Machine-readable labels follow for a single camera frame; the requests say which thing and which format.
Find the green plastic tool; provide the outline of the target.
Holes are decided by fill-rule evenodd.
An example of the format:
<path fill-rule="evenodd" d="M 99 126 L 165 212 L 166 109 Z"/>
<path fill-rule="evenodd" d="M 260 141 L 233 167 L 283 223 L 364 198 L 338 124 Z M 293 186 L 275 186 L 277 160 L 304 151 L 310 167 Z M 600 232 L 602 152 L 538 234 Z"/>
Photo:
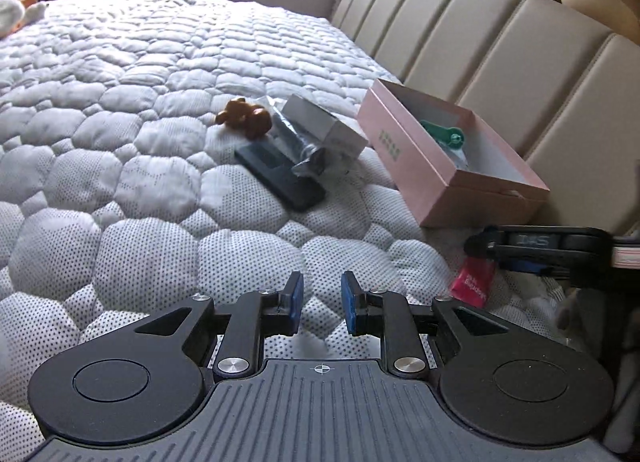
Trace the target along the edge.
<path fill-rule="evenodd" d="M 427 122 L 425 119 L 419 121 L 422 128 L 439 144 L 443 147 L 452 150 L 459 151 L 465 144 L 465 135 L 463 131 L 458 127 L 444 127 L 431 122 Z"/>

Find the quilted grey mattress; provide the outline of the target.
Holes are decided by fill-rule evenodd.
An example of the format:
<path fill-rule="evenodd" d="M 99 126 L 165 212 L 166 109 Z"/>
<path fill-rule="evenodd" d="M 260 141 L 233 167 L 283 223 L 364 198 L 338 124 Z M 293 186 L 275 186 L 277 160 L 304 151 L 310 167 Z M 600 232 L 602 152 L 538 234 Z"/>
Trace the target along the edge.
<path fill-rule="evenodd" d="M 276 358 L 372 358 L 340 279 L 427 304 L 461 230 L 421 228 L 375 151 L 309 211 L 235 160 L 228 101 L 302 96 L 347 125 L 382 66 L 323 18 L 227 0 L 58 0 L 1 43 L 1 456 L 42 441 L 27 403 L 52 356 L 205 293 L 219 304 L 305 280 Z"/>

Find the black rectangular case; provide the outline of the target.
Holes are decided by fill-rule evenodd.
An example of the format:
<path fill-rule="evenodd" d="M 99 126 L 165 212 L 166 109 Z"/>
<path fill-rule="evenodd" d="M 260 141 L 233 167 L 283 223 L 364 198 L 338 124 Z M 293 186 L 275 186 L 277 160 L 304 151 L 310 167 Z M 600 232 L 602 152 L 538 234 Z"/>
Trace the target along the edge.
<path fill-rule="evenodd" d="M 269 192 L 292 211 L 308 211 L 324 200 L 326 191 L 311 178 L 297 177 L 293 162 L 268 140 L 250 142 L 234 151 L 243 165 Z"/>

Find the white plush toy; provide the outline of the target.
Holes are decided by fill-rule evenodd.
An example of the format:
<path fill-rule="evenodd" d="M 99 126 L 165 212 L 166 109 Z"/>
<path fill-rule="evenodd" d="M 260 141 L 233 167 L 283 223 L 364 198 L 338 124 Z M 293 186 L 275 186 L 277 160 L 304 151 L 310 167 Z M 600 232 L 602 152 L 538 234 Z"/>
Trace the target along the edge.
<path fill-rule="evenodd" d="M 37 23 L 46 15 L 48 4 L 39 0 L 1 0 L 0 38 Z"/>

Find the brown toy figurine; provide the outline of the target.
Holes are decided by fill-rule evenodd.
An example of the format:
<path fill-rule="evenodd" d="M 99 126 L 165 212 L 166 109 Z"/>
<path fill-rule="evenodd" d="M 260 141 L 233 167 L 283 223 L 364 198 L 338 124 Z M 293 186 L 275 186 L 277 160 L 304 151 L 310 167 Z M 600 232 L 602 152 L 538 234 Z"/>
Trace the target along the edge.
<path fill-rule="evenodd" d="M 230 100 L 216 115 L 215 123 L 243 133 L 248 140 L 260 139 L 272 128 L 268 110 L 262 105 L 251 104 L 244 98 Z"/>

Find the beige padded headboard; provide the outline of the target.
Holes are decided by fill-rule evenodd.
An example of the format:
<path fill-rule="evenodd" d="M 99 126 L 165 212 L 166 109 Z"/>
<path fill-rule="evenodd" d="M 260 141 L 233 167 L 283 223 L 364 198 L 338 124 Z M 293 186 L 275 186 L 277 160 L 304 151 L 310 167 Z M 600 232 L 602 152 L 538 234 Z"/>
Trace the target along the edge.
<path fill-rule="evenodd" d="M 333 16 L 405 86 L 495 129 L 550 190 L 540 223 L 639 222 L 639 48 L 552 0 L 341 0 Z"/>

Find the clear plastic bag item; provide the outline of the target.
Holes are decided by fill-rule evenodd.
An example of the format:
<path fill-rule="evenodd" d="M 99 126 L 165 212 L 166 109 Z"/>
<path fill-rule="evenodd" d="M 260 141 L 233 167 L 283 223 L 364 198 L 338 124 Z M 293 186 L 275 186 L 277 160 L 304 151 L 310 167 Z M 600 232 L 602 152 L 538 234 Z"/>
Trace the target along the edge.
<path fill-rule="evenodd" d="M 260 101 L 266 102 L 271 117 L 268 137 L 293 162 L 291 171 L 296 177 L 321 180 L 349 172 L 354 159 L 312 132 L 329 122 L 329 112 L 300 96 L 288 101 L 263 96 Z"/>

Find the white grey small box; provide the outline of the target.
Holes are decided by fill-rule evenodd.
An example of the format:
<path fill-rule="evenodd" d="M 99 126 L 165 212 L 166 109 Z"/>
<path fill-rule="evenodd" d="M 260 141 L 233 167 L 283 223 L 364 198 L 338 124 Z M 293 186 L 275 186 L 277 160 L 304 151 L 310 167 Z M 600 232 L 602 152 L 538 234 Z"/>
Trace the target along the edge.
<path fill-rule="evenodd" d="M 369 141 L 341 119 L 301 96 L 291 96 L 282 107 L 283 115 L 307 131 L 324 147 L 358 159 Z"/>

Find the pink cardboard box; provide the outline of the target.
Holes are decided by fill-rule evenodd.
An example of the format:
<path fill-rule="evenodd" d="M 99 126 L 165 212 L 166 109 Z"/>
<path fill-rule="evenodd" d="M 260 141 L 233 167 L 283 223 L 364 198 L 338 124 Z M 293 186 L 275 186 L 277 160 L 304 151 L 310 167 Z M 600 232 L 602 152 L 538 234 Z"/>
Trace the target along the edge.
<path fill-rule="evenodd" d="M 463 148 L 443 147 L 420 119 L 460 128 Z M 357 122 L 422 227 L 522 225 L 548 200 L 547 185 L 472 110 L 378 79 Z"/>

